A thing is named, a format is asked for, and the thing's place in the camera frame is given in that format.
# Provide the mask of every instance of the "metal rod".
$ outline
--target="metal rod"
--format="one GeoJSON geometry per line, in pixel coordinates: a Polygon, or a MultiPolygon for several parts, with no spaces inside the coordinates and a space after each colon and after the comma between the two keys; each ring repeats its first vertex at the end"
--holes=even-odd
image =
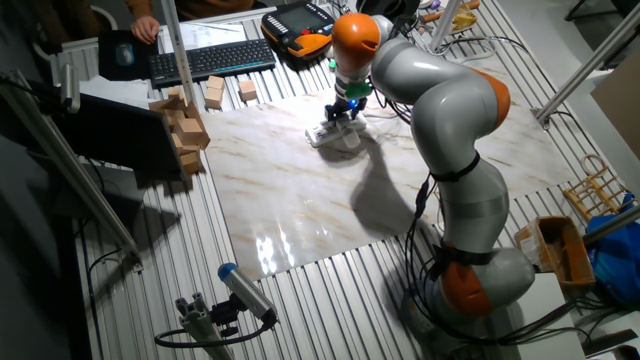
{"type": "MultiPolygon", "coordinates": [[[[11,81],[29,88],[20,71],[11,73],[11,81]]],[[[122,224],[118,215],[104,198],[95,182],[91,179],[84,167],[80,165],[71,146],[58,130],[49,116],[42,115],[34,97],[23,90],[10,85],[0,86],[0,95],[4,96],[7,103],[16,112],[29,132],[42,146],[56,164],[62,175],[69,181],[74,190],[87,204],[93,216],[114,236],[114,239],[125,250],[135,257],[139,257],[138,246],[122,224]]]]}
{"type": "Polygon", "coordinates": [[[462,4],[462,0],[451,0],[447,4],[447,7],[444,9],[444,13],[440,17],[440,21],[438,22],[438,28],[436,29],[435,34],[433,34],[431,43],[429,43],[429,49],[431,49],[431,51],[438,51],[438,47],[442,44],[444,37],[449,34],[449,31],[451,31],[453,18],[458,13],[460,4],[462,4]]]}
{"type": "Polygon", "coordinates": [[[560,90],[556,92],[553,97],[547,102],[547,104],[536,114],[536,119],[541,121],[556,111],[558,106],[564,102],[573,91],[580,86],[584,79],[595,70],[600,63],[616,49],[616,46],[623,41],[632,31],[636,25],[640,23],[640,4],[627,15],[622,23],[613,30],[613,32],[602,42],[600,46],[593,53],[593,56],[584,63],[578,71],[576,71],[567,82],[562,85],[560,90]]]}
{"type": "Polygon", "coordinates": [[[582,241],[584,241],[585,245],[589,245],[631,224],[638,219],[640,219],[640,206],[634,206],[631,210],[623,212],[622,214],[600,225],[595,230],[585,234],[582,237],[582,241]]]}
{"type": "Polygon", "coordinates": [[[167,21],[167,30],[169,31],[169,37],[171,38],[171,44],[173,45],[173,52],[176,57],[176,65],[178,66],[178,72],[180,73],[180,79],[182,80],[182,87],[184,88],[184,96],[187,99],[187,103],[193,101],[197,106],[198,104],[195,103],[196,97],[194,96],[195,93],[193,91],[193,79],[191,78],[187,52],[184,48],[184,42],[182,41],[180,21],[178,20],[175,1],[161,0],[161,3],[164,18],[167,21]]]}

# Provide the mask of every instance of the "computer keyboard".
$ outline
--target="computer keyboard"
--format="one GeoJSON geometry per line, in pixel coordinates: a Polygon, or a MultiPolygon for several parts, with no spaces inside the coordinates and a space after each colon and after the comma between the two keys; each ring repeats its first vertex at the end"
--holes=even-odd
{"type": "MultiPolygon", "coordinates": [[[[239,41],[187,51],[194,81],[210,75],[228,76],[273,68],[276,59],[265,39],[239,41]]],[[[149,57],[153,88],[180,84],[173,53],[149,57]]]]}

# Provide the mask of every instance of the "paper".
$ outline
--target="paper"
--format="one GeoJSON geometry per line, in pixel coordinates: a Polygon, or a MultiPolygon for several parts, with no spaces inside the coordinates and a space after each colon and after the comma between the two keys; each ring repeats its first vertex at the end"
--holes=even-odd
{"type": "Polygon", "coordinates": [[[149,102],[153,101],[148,98],[149,85],[144,80],[109,81],[99,75],[80,81],[80,93],[143,109],[149,109],[149,102]]]}
{"type": "MultiPolygon", "coordinates": [[[[180,24],[185,50],[247,40],[242,25],[180,24]]],[[[173,52],[167,26],[162,26],[162,44],[165,53],[173,52]]]]}

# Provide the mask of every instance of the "computer screen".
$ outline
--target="computer screen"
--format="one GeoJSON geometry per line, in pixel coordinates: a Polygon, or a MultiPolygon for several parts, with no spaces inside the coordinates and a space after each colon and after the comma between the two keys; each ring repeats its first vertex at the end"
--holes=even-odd
{"type": "MultiPolygon", "coordinates": [[[[42,96],[60,99],[59,88],[31,81],[29,85],[42,96]]],[[[77,114],[52,118],[78,155],[125,166],[154,180],[186,178],[161,114],[81,94],[77,114]]]]}

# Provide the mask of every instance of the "marble surface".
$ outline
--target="marble surface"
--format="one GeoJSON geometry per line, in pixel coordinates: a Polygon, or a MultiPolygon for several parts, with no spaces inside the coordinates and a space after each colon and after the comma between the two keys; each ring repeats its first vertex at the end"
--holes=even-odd
{"type": "MultiPolygon", "coordinates": [[[[503,174],[510,198],[569,180],[560,153],[493,59],[473,66],[509,86],[504,124],[477,142],[503,174]]],[[[406,232],[428,169],[410,128],[375,98],[362,142],[313,149],[305,129],[323,119],[333,91],[203,115],[206,151],[238,265],[252,280],[406,232]]],[[[437,200],[423,220],[442,221],[437,200]]]]}

